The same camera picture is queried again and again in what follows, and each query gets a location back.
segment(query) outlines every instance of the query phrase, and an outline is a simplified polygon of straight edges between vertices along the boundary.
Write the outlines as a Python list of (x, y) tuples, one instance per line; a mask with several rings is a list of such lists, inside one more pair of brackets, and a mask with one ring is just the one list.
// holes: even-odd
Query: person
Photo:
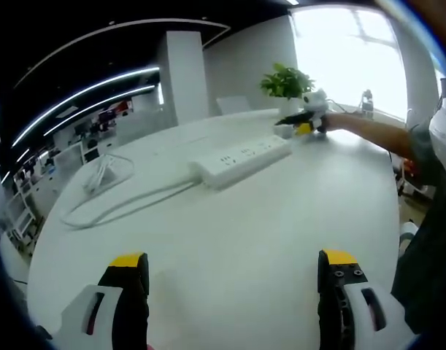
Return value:
[(327, 114), (327, 131), (344, 129), (415, 162), (425, 184), (437, 188), (431, 208), (396, 266), (392, 295), (416, 334), (440, 324), (446, 308), (446, 82), (442, 107), (410, 131), (353, 114)]

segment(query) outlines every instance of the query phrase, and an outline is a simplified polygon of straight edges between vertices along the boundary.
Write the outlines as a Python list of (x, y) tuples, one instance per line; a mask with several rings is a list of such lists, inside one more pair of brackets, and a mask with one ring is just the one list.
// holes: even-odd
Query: electrical outlet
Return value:
[(213, 188), (227, 187), (291, 154), (289, 143), (267, 136), (190, 162), (192, 172)]

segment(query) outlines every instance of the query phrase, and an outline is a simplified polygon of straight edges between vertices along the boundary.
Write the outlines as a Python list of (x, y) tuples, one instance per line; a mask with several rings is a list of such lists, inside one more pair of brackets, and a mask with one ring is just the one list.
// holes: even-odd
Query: bright window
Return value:
[(407, 88), (388, 19), (361, 7), (319, 6), (293, 13), (299, 69), (337, 103), (358, 106), (370, 89), (374, 107), (406, 119)]

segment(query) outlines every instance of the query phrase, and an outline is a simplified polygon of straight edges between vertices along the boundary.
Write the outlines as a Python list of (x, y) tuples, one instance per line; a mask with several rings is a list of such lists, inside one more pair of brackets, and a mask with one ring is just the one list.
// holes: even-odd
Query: white table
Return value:
[[(120, 147), (137, 175), (91, 202), (90, 217), (139, 191), (182, 178), (187, 160), (272, 134), (276, 111), (216, 117)], [(28, 309), (51, 332), (86, 284), (119, 254), (150, 261), (148, 340), (161, 349), (318, 349), (318, 252), (357, 257), (391, 289), (399, 207), (388, 153), (344, 131), (292, 141), (293, 154), (234, 186), (194, 187), (105, 225), (74, 231), (64, 208), (90, 164), (51, 211), (31, 263)], [(136, 208), (146, 200), (125, 211)]]

